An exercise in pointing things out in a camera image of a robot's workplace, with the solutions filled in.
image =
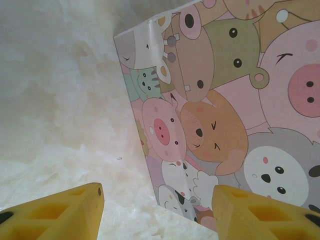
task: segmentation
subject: cartoon animal print box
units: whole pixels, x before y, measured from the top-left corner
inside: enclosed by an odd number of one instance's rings
[[[215,185],[320,213],[320,0],[203,0],[114,38],[160,206]]]

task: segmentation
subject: white fluffy surface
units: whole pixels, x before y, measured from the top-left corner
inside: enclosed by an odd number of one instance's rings
[[[188,0],[0,1],[0,210],[90,182],[99,239],[215,239],[157,206],[113,36]]]

